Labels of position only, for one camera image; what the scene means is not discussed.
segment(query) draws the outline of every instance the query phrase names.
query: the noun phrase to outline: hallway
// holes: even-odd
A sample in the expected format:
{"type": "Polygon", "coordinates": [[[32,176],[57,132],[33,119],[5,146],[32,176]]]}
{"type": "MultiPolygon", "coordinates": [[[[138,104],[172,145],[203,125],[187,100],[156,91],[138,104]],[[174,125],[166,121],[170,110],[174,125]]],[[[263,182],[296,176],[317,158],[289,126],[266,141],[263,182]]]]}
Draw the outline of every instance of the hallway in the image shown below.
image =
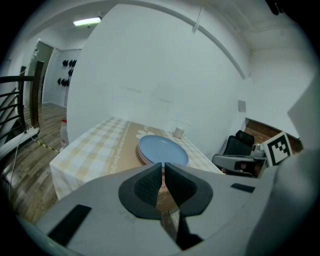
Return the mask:
{"type": "MultiPolygon", "coordinates": [[[[36,140],[60,149],[61,120],[67,117],[67,109],[52,103],[39,105],[40,134],[36,140]]],[[[30,112],[24,109],[26,125],[30,125],[30,112]]],[[[18,149],[10,197],[13,210],[27,221],[35,223],[58,200],[49,163],[55,153],[29,141],[18,149]]],[[[2,175],[10,182],[15,152],[8,155],[2,166],[2,175]]]]}

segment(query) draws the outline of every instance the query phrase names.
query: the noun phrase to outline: staircase railing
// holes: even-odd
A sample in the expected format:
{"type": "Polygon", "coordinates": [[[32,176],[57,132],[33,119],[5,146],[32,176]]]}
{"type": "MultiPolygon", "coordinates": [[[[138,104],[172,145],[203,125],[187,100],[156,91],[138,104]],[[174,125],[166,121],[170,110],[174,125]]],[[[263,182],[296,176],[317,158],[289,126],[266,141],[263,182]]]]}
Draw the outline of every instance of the staircase railing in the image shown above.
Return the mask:
{"type": "Polygon", "coordinates": [[[31,126],[39,127],[39,115],[38,115],[38,93],[41,72],[44,63],[38,61],[35,66],[34,76],[24,76],[24,71],[26,67],[22,67],[22,75],[15,76],[2,76],[0,77],[0,86],[6,86],[4,83],[18,82],[18,86],[11,92],[0,94],[0,98],[5,97],[4,101],[0,105],[0,141],[8,136],[13,131],[21,129],[22,131],[26,130],[26,122],[24,117],[24,83],[31,82],[30,85],[30,101],[29,101],[29,110],[30,110],[30,122],[31,126]],[[11,95],[16,95],[13,99],[10,100],[11,95]],[[13,111],[17,109],[17,114],[11,116],[13,111]],[[1,134],[4,126],[11,120],[19,120],[20,125],[14,128],[11,128],[8,132],[1,134]]]}

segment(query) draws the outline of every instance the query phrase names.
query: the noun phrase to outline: stack of plates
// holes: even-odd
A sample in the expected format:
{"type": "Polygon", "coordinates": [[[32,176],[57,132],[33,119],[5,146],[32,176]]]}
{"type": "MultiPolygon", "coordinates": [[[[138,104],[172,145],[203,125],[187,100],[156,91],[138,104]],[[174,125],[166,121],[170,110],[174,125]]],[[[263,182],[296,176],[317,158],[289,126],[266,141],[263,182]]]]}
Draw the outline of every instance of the stack of plates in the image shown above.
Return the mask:
{"type": "Polygon", "coordinates": [[[189,162],[188,154],[181,146],[170,139],[156,135],[142,137],[138,144],[138,153],[147,165],[162,163],[162,170],[165,168],[165,163],[186,166],[189,162]]]}

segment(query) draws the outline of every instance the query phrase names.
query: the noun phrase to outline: checkered tablecloth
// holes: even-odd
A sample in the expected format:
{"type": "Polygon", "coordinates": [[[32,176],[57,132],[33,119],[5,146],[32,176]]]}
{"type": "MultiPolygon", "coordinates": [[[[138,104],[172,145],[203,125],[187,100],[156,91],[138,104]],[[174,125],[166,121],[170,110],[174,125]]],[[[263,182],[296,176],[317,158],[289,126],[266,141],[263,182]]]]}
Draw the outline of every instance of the checkered tablecloth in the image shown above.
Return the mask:
{"type": "Polygon", "coordinates": [[[137,145],[145,135],[178,143],[188,154],[189,167],[221,174],[186,137],[179,139],[170,132],[111,117],[81,135],[50,162],[58,199],[95,178],[144,165],[137,145]]]}

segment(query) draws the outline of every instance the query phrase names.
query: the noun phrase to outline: office chair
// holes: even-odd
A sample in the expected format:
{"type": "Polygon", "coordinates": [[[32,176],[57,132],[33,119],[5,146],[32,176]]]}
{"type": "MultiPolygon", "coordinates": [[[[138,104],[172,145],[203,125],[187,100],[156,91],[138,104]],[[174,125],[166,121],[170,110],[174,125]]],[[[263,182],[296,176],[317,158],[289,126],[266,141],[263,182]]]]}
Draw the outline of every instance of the office chair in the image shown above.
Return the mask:
{"type": "Polygon", "coordinates": [[[256,160],[249,155],[254,143],[254,136],[239,130],[235,136],[229,136],[223,154],[215,154],[212,162],[219,169],[224,168],[228,175],[253,177],[251,171],[255,168],[256,160]],[[248,171],[240,171],[243,162],[246,163],[246,170],[248,171]]]}

